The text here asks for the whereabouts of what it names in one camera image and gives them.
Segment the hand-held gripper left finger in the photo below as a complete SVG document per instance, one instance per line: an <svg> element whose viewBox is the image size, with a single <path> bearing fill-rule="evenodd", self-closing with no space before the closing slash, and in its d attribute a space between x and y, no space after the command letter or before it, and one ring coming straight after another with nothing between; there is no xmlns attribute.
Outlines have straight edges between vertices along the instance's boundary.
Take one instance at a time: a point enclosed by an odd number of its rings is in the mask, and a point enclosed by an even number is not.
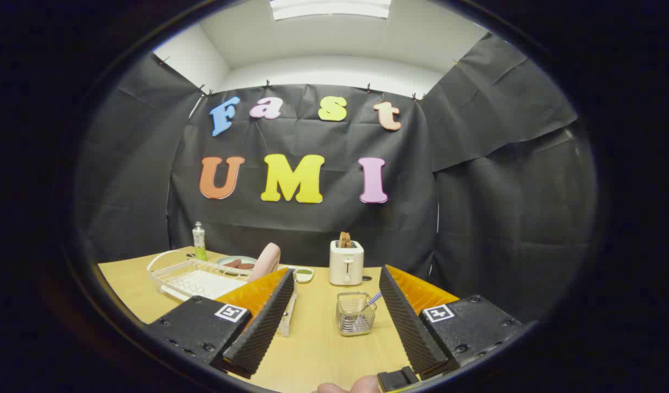
<svg viewBox="0 0 669 393"><path fill-rule="evenodd" d="M190 296L146 330L190 361L249 379L267 353L294 291L293 270L280 269L217 299Z"/></svg>

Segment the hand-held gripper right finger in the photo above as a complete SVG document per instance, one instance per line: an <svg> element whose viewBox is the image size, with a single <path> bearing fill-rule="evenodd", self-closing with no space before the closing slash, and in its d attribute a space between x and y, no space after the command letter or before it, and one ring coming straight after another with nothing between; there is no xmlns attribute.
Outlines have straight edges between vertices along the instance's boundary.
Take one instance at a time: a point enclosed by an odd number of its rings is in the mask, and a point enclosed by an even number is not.
<svg viewBox="0 0 669 393"><path fill-rule="evenodd" d="M422 380L481 360L526 329L479 294L459 298L390 265L380 271L379 288L411 370Z"/></svg>

